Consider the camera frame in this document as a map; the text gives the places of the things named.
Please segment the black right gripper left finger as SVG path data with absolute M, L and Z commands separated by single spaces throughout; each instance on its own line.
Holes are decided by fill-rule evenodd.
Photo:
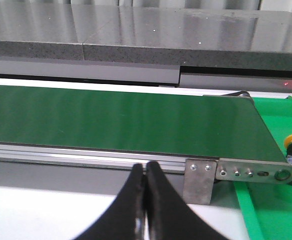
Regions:
M 77 240 L 142 240 L 144 238 L 145 175 L 141 164 L 131 172 L 107 210 Z

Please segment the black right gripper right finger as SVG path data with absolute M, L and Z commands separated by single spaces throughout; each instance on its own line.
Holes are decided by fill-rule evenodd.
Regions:
M 146 165 L 145 209 L 151 240 L 225 240 L 185 203 L 160 165 Z

